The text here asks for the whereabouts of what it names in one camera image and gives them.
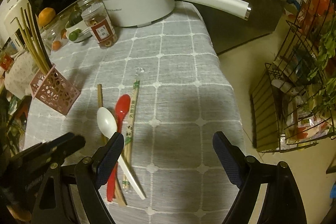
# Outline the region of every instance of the blue gripper pad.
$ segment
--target blue gripper pad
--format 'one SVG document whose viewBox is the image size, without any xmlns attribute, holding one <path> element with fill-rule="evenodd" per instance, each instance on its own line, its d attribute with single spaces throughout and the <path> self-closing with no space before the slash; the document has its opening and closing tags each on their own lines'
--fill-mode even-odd
<svg viewBox="0 0 336 224">
<path fill-rule="evenodd" d="M 105 185 L 111 175 L 111 172 L 118 161 L 118 158 L 124 148 L 124 136 L 120 133 L 118 134 L 117 138 L 110 146 L 110 142 L 113 141 L 113 137 L 109 140 L 109 142 L 105 145 L 105 147 L 109 147 L 105 157 L 101 160 L 100 165 L 97 167 L 96 172 L 96 187 L 99 189 L 102 185 Z"/>
<path fill-rule="evenodd" d="M 221 131 L 213 135 L 212 146 L 230 182 L 240 188 L 244 183 L 245 155 L 237 146 L 232 145 Z"/>
</svg>

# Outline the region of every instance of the plastic jar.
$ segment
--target plastic jar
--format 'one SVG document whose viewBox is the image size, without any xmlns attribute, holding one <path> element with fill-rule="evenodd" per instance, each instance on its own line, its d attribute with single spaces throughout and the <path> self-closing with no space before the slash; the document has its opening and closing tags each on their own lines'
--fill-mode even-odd
<svg viewBox="0 0 336 224">
<path fill-rule="evenodd" d="M 87 8 L 89 8 L 94 3 L 99 3 L 100 0 L 79 0 L 77 2 L 79 8 L 84 12 Z"/>
<path fill-rule="evenodd" d="M 94 3 L 82 12 L 82 18 L 101 48 L 114 45 L 117 35 L 102 2 Z"/>
</svg>

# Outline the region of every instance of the screw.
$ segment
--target screw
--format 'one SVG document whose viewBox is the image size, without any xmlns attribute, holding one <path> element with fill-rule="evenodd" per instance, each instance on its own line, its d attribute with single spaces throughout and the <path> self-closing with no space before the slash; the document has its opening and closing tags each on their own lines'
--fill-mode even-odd
<svg viewBox="0 0 336 224">
<path fill-rule="evenodd" d="M 280 161 L 280 166 L 282 168 L 286 168 L 288 166 L 288 164 L 286 162 L 284 162 L 284 161 Z"/>
<path fill-rule="evenodd" d="M 57 168 L 57 166 L 58 166 L 58 164 L 56 162 L 54 162 L 50 165 L 50 168 L 55 169 L 55 168 Z"/>
<path fill-rule="evenodd" d="M 247 157 L 246 157 L 246 160 L 247 160 L 249 163 L 253 163 L 253 162 L 255 162 L 255 157 L 254 157 L 254 156 L 247 156 Z"/>
<path fill-rule="evenodd" d="M 84 164 L 88 164 L 91 161 L 91 157 L 85 157 L 84 159 L 82 159 L 82 162 Z"/>
</svg>

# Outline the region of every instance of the table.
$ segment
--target table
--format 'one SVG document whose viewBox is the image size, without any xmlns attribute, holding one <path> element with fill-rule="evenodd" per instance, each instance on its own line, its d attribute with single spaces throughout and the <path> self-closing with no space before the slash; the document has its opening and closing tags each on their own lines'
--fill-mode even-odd
<svg viewBox="0 0 336 224">
<path fill-rule="evenodd" d="M 118 42 L 109 49 L 100 49 L 91 37 L 51 54 L 81 95 L 66 117 L 33 100 L 25 147 L 74 132 L 85 136 L 86 146 L 67 163 L 91 156 L 103 145 L 97 84 L 103 86 L 104 106 L 113 109 L 122 94 L 131 93 L 142 68 L 132 166 L 147 198 L 129 190 L 124 193 L 128 207 L 120 208 L 106 201 L 105 185 L 99 191 L 107 208 L 116 223 L 221 223 L 238 189 L 212 148 L 212 136 L 223 131 L 242 151 L 245 145 L 235 95 L 204 22 L 192 4 L 176 2 L 174 11 L 154 24 L 117 32 Z M 83 210 L 78 214 L 85 223 Z"/>
</svg>

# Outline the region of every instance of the white spoon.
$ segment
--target white spoon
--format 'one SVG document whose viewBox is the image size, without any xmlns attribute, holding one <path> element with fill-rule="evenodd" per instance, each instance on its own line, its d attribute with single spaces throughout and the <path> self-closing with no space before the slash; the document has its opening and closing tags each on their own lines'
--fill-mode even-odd
<svg viewBox="0 0 336 224">
<path fill-rule="evenodd" d="M 97 111 L 97 123 L 99 130 L 103 133 L 105 137 L 109 139 L 117 131 L 117 123 L 115 118 L 113 117 L 112 113 L 104 107 L 100 107 Z M 131 186 L 133 187 L 133 189 L 136 191 L 136 193 L 139 195 L 141 199 L 145 199 L 146 197 L 144 192 L 140 188 L 137 181 L 134 179 L 122 155 L 120 155 L 118 163 L 122 168 L 124 174 L 126 175 L 128 181 L 130 182 Z"/>
</svg>

